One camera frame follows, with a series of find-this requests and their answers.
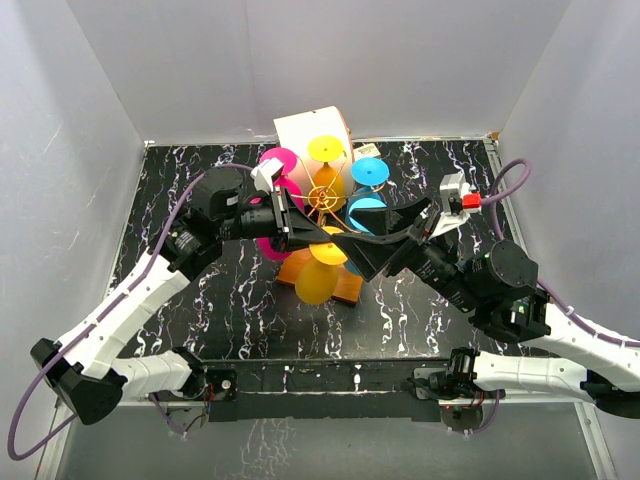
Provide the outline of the pink wine glass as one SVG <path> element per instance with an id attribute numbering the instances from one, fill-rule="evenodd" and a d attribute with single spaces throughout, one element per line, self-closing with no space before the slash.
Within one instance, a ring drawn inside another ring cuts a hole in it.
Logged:
<path id="1" fill-rule="evenodd" d="M 291 255 L 290 252 L 280 252 L 276 250 L 271 244 L 271 238 L 260 237 L 255 240 L 255 243 L 261 252 L 261 254 L 271 261 L 283 261 Z"/>
<path id="2" fill-rule="evenodd" d="M 285 188 L 289 192 L 289 194 L 292 196 L 296 205 L 301 210 L 303 210 L 304 202 L 303 202 L 301 190 L 298 187 L 298 185 L 288 177 L 288 174 L 291 173 L 297 165 L 298 158 L 296 154 L 287 148 L 274 147 L 274 148 L 268 149 L 266 152 L 264 152 L 261 155 L 258 161 L 258 165 L 261 162 L 267 160 L 268 158 L 273 158 L 273 157 L 278 158 L 281 162 L 284 163 L 284 169 L 282 171 L 282 174 L 274 182 L 274 187 L 280 186 L 282 188 Z"/>

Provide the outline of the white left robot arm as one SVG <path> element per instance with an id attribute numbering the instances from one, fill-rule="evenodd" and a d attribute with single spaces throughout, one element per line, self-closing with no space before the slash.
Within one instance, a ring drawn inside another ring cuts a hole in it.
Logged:
<path id="1" fill-rule="evenodd" d="M 287 190 L 262 192 L 257 205 L 243 201 L 243 190 L 241 173 L 230 167 L 201 174 L 129 276 L 74 329 L 32 347 L 47 384 L 82 424 L 103 420 L 123 400 L 163 391 L 186 399 L 203 394 L 205 367 L 184 347 L 140 358 L 120 353 L 164 304 L 221 257 L 225 242 L 269 238 L 284 251 L 296 251 L 329 241 Z"/>

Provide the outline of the blue wine glass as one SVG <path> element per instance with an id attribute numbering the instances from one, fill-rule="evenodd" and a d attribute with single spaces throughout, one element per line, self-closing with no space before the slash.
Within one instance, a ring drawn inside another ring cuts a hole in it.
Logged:
<path id="1" fill-rule="evenodd" d="M 387 205 L 374 197 L 359 197 L 351 202 L 347 209 L 346 224 L 353 230 L 366 234 L 382 232 L 382 210 Z"/>
<path id="2" fill-rule="evenodd" d="M 351 176 L 357 185 L 374 190 L 389 179 L 390 170 L 383 160 L 364 157 L 352 164 Z"/>

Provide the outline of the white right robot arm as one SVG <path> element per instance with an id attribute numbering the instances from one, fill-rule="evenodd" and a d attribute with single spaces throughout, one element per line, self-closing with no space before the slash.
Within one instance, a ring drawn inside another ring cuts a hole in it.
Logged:
<path id="1" fill-rule="evenodd" d="M 538 265 L 501 237 L 461 263 L 455 232 L 482 204 L 474 194 L 445 210 L 427 199 L 397 208 L 356 208 L 362 233 L 333 243 L 365 279 L 412 272 L 486 336 L 548 352 L 511 357 L 471 348 L 452 351 L 447 368 L 413 376 L 416 391 L 451 400 L 506 389 L 551 392 L 594 404 L 611 415 L 639 416 L 639 343 L 578 316 L 538 278 Z"/>

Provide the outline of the orange wine glass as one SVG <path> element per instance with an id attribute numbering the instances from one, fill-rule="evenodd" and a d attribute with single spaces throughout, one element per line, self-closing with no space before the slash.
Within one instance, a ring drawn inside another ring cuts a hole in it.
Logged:
<path id="1" fill-rule="evenodd" d="M 337 212 L 344 206 L 346 196 L 343 143 L 335 136 L 321 135 L 310 141 L 307 150 L 310 158 L 320 164 L 311 177 L 310 204 L 321 212 Z"/>
<path id="2" fill-rule="evenodd" d="M 329 300 L 339 280 L 339 267 L 347 261 L 346 254 L 334 243 L 309 246 L 311 258 L 300 270 L 294 287 L 298 298 L 310 305 Z"/>

